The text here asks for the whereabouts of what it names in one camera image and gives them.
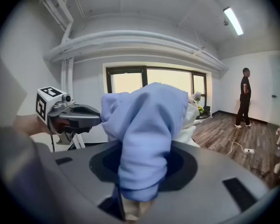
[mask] window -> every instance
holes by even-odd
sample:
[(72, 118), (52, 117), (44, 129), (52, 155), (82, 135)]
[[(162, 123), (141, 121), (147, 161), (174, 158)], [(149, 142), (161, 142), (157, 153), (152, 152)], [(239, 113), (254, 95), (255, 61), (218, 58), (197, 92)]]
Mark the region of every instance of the window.
[(106, 68), (108, 93), (132, 93), (147, 85), (146, 66)]
[(147, 68), (148, 84), (159, 82), (169, 84), (191, 94), (190, 73), (179, 70), (160, 70)]
[(194, 93), (200, 92), (201, 99), (198, 104), (201, 107), (206, 105), (206, 75), (203, 73), (192, 72), (192, 90)]
[(133, 92), (153, 82), (169, 84), (189, 94), (201, 93), (199, 105), (206, 105), (206, 74), (196, 71), (154, 67), (129, 66), (106, 68), (108, 93)]

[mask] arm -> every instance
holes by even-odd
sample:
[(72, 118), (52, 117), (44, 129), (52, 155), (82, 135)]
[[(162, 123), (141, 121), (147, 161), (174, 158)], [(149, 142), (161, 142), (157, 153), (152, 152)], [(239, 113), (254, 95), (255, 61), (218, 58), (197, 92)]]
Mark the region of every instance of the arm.
[(23, 116), (17, 115), (14, 120), (14, 128), (29, 136), (37, 133), (51, 134), (47, 126), (36, 114)]
[(244, 84), (244, 93), (247, 94), (249, 92), (247, 84)]

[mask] black slot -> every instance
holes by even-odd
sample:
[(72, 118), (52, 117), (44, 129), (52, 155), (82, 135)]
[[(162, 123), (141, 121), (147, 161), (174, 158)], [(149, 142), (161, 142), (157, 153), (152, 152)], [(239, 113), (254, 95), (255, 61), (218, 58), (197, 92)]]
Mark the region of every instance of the black slot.
[(72, 108), (72, 112), (74, 113), (85, 113), (85, 114), (93, 114), (90, 109), (87, 109), (85, 107), (74, 107)]
[(73, 161), (72, 158), (70, 157), (64, 157), (64, 158), (60, 158), (60, 159), (56, 159), (55, 162), (57, 163), (57, 165), (63, 164), (63, 163), (67, 163)]
[(79, 128), (79, 121), (69, 120), (71, 128)]
[(237, 178), (231, 178), (223, 181), (238, 207), (241, 211), (245, 211), (256, 203), (255, 197), (244, 187), (244, 185)]

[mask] black cable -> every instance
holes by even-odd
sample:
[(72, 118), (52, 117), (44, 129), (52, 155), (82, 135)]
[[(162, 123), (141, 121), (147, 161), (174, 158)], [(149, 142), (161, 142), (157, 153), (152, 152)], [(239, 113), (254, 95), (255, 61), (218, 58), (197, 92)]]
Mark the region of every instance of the black cable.
[(53, 141), (53, 135), (50, 134), (50, 136), (51, 136), (51, 141), (52, 141), (53, 152), (55, 152), (55, 146), (54, 146), (54, 141)]
[(265, 178), (270, 172), (270, 171), (263, 172), (263, 171), (260, 171), (258, 168), (251, 167), (251, 155), (249, 155), (249, 167), (250, 167), (250, 170), (251, 169), (257, 170), (262, 178)]

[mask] white cloth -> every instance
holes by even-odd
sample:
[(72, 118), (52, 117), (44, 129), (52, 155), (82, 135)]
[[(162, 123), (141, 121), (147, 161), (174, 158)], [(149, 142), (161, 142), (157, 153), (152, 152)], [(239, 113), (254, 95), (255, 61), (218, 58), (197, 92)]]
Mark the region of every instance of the white cloth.
[(193, 123), (198, 115), (198, 104), (192, 97), (189, 97), (188, 108), (186, 116), (183, 119), (182, 130), (173, 139), (174, 141), (189, 144), (195, 147), (200, 147), (192, 140), (192, 135), (196, 130), (196, 127), (193, 125)]

